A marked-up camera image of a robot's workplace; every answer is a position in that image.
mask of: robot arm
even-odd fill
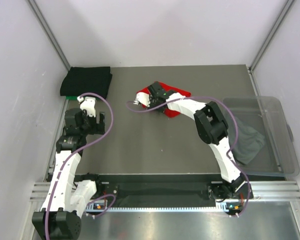
[[[137,93],[135,104],[142,104],[151,109],[164,102],[185,98],[178,92],[165,91],[158,82],[150,85],[148,90],[150,94]],[[245,180],[240,170],[227,157],[227,151],[230,148],[227,132],[228,124],[218,105],[213,101],[204,103],[184,99],[170,102],[166,105],[166,108],[184,114],[195,121],[201,140],[210,146],[218,162],[227,195],[233,197],[245,184]],[[165,109],[160,107],[158,110],[163,112]]]
[[[74,154],[67,162],[71,153],[86,145],[86,136],[105,133],[105,115],[99,114],[97,123],[93,97],[78,97],[80,108],[72,108],[65,112],[63,134],[56,143],[55,168],[48,195],[39,212],[34,212],[32,223],[40,235],[45,236],[45,216],[55,183],[53,199],[49,211],[48,229],[50,239],[76,240],[80,235],[81,217],[90,199],[96,194],[96,182],[80,181],[73,192],[75,173],[83,151]]]

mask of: plastic container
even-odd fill
[[[293,145],[293,134],[277,98],[271,96],[229,97],[223,102],[239,119],[241,126],[249,126],[249,130],[254,129],[264,136],[262,137],[264,145],[258,151],[254,149],[252,160],[246,164],[239,162],[247,174],[280,177],[294,177],[299,174],[300,168]],[[229,137],[231,135],[233,137],[234,125],[228,117]],[[248,144],[246,149],[249,149],[249,146],[252,146],[250,143],[253,136],[247,138],[246,132],[241,131],[241,133],[239,131],[241,148]]]

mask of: gray table surface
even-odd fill
[[[300,240],[289,202],[252,202],[239,219],[208,212],[109,212],[82,218],[80,240]]]
[[[212,150],[203,143],[190,118],[168,118],[158,112],[134,113],[126,108],[136,92],[160,81],[184,89],[193,96],[254,96],[245,65],[161,66],[112,68],[107,100],[114,112],[114,125],[101,142],[84,150],[77,174],[177,174],[220,173]],[[69,108],[78,107],[70,101]],[[110,112],[98,101],[97,111]],[[91,142],[98,136],[88,136]]]

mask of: folded black towel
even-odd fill
[[[109,66],[71,67],[64,78],[61,96],[80,96],[83,93],[95,93],[107,98],[112,74]]]

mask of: white wall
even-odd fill
[[[286,0],[37,0],[73,66],[250,65]]]
[[[46,171],[65,75],[27,2],[0,1],[0,240],[17,239]]]
[[[262,95],[280,99],[300,165],[300,0],[295,1],[255,76]],[[296,180],[300,187],[300,174]]]

